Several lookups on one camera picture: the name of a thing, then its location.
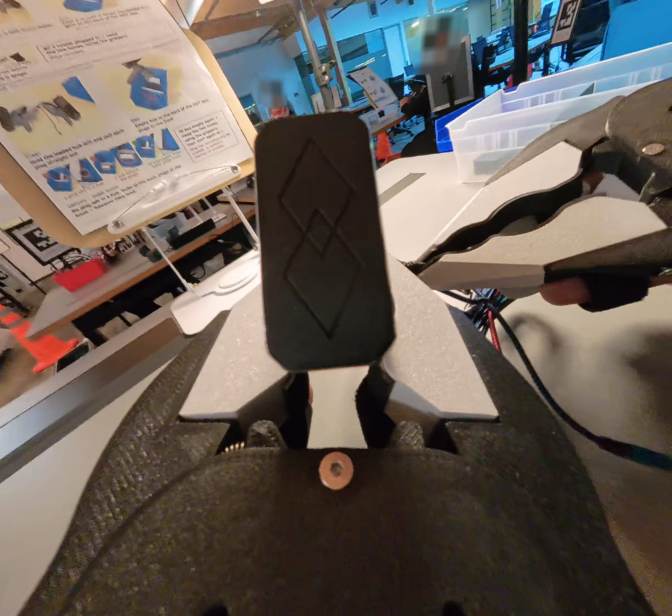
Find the grey monitor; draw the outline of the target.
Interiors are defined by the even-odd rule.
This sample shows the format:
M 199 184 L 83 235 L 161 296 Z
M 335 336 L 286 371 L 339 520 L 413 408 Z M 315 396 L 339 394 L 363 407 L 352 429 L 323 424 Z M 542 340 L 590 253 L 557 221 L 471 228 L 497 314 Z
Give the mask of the grey monitor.
M 475 100 L 472 56 L 471 40 L 467 34 L 458 47 L 450 47 L 434 57 L 425 74 L 432 112 L 455 109 Z

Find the clear plastic bin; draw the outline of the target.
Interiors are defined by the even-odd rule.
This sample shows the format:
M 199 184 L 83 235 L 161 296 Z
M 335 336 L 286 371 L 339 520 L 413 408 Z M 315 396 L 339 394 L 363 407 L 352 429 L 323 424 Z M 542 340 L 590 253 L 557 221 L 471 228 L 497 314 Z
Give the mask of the clear plastic bin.
M 474 175 L 476 157 L 497 152 L 508 162 L 551 128 L 670 77 L 666 43 L 497 91 L 448 125 L 458 179 L 483 183 L 490 177 Z

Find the red bin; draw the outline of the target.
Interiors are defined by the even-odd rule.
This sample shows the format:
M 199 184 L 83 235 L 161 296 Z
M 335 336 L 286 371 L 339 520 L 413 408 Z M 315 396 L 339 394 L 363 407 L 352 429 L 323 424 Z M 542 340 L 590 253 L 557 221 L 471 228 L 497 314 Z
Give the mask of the red bin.
M 70 293 L 77 292 L 85 286 L 105 276 L 110 264 L 104 259 L 88 259 L 72 268 L 63 268 L 55 272 L 54 282 Z

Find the black usb hub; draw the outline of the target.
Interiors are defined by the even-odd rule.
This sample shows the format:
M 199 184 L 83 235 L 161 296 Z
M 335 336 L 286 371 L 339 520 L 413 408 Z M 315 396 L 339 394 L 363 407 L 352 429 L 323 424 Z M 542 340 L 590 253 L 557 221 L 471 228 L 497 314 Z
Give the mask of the black usb hub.
M 396 330 L 365 123 L 352 113 L 269 121 L 255 163 L 271 356 L 290 373 L 379 361 Z

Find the blue plastic bin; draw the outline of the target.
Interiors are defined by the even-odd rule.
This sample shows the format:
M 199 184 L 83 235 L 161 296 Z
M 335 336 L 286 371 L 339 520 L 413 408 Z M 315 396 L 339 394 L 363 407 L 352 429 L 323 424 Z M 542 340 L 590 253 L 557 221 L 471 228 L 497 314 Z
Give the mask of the blue plastic bin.
M 448 125 L 456 120 L 459 116 L 463 115 L 467 111 L 469 111 L 471 108 L 479 104 L 483 98 L 476 99 L 468 104 L 465 104 L 459 108 L 457 108 L 455 111 L 452 111 L 440 118 L 437 118 L 434 121 L 434 130 L 435 130 L 435 143 L 437 147 L 437 151 L 439 153 L 450 153 L 453 152 L 453 145 L 452 141 L 450 138 L 450 132 L 448 129 Z

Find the metal light stand pole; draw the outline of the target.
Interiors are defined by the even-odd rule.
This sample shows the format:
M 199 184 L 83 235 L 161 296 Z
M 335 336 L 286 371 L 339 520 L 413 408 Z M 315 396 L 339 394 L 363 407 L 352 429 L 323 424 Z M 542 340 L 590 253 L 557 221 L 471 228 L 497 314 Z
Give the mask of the metal light stand pole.
M 316 42 L 310 32 L 307 12 L 302 0 L 293 0 L 293 11 L 296 21 L 298 22 L 300 32 L 302 34 L 310 62 L 313 66 L 313 75 L 316 85 L 321 93 L 324 109 L 327 112 L 335 111 L 337 106 L 332 91 L 332 71 L 335 71 L 337 81 L 339 84 L 343 83 L 342 61 L 337 45 L 334 41 L 334 35 L 331 26 L 331 19 L 328 16 L 327 10 L 324 7 L 313 7 L 317 15 L 324 36 L 327 41 L 330 59 L 328 62 L 322 62 Z

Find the black white marker sign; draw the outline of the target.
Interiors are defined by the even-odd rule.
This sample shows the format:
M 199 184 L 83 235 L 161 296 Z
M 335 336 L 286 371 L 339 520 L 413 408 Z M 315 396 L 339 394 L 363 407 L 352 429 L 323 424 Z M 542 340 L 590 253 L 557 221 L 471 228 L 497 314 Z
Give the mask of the black white marker sign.
M 571 40 L 582 4 L 583 0 L 560 0 L 552 34 L 548 41 L 550 49 Z
M 32 219 L 6 227 L 3 231 L 42 266 L 49 266 L 76 250 L 51 238 Z

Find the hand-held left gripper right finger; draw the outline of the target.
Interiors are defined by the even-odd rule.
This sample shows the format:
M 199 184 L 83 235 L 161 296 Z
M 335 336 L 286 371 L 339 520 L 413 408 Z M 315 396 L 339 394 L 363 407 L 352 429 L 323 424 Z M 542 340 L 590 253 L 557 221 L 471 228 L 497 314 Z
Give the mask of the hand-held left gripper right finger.
M 453 447 L 448 423 L 499 418 L 449 305 L 388 260 L 396 338 L 356 392 L 368 447 Z

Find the black pole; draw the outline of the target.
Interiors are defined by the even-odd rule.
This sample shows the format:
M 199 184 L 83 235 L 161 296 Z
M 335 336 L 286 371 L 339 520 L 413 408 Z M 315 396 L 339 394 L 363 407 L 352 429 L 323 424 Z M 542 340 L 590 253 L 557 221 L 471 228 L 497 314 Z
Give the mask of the black pole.
M 513 0 L 513 48 L 511 66 L 512 83 L 519 86 L 527 80 L 528 67 L 528 0 Z

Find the work table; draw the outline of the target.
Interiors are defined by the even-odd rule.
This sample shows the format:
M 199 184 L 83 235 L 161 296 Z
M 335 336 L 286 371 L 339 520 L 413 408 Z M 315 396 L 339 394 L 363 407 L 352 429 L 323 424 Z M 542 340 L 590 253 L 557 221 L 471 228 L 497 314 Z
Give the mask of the work table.
M 167 252 L 169 261 L 175 265 L 184 256 L 202 248 L 217 236 L 242 223 L 231 205 L 224 207 L 224 214 L 226 217 L 217 223 L 213 230 L 178 250 Z M 160 261 L 151 262 L 137 250 L 127 252 L 122 255 L 122 260 L 113 264 L 103 276 L 77 291 L 71 293 L 63 287 L 49 291 L 37 313 L 30 318 L 31 326 L 27 336 L 39 338 L 50 334 L 168 267 L 163 258 Z

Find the person's right hand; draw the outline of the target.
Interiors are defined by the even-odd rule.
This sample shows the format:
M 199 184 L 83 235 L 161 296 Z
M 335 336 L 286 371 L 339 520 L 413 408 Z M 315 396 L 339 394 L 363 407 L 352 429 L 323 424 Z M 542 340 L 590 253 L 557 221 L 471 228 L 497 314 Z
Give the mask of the person's right hand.
M 592 301 L 588 286 L 579 277 L 545 283 L 540 287 L 539 294 L 544 301 L 553 306 L 582 306 Z

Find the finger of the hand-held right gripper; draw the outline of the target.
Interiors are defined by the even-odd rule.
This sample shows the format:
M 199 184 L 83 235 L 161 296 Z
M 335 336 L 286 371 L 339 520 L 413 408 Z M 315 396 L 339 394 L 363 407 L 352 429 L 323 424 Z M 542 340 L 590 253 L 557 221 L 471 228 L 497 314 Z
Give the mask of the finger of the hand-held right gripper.
M 484 185 L 417 262 L 475 249 L 526 217 L 545 223 L 582 195 L 582 155 L 582 150 L 560 142 Z
M 668 261 L 668 223 L 641 202 L 590 197 L 525 233 L 446 252 L 419 273 L 431 289 L 536 291 L 546 273 L 627 270 Z

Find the instruction poster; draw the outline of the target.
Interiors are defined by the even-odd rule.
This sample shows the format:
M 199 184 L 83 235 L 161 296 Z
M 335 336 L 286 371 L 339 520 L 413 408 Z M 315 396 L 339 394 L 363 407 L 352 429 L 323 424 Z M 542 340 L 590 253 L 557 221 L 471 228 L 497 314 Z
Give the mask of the instruction poster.
M 348 78 L 357 83 L 374 109 L 383 109 L 399 104 L 399 98 L 389 83 L 369 66 L 362 66 L 348 73 Z

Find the instruction sheet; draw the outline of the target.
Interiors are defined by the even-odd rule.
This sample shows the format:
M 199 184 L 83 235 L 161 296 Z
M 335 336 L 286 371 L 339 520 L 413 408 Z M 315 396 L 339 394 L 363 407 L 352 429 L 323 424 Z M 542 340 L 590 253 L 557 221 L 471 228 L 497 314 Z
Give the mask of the instruction sheet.
M 254 157 L 256 136 L 160 0 L 1 0 L 1 146 L 79 233 L 160 178 Z

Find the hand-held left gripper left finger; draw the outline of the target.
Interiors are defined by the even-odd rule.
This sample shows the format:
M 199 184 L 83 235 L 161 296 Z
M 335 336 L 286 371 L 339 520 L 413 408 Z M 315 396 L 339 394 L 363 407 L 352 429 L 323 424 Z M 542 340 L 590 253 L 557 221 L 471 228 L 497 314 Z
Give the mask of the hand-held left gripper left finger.
M 290 373 L 267 350 L 262 291 L 255 288 L 225 316 L 196 376 L 180 418 L 223 421 L 240 436 L 269 420 L 287 444 L 307 444 L 309 382 Z

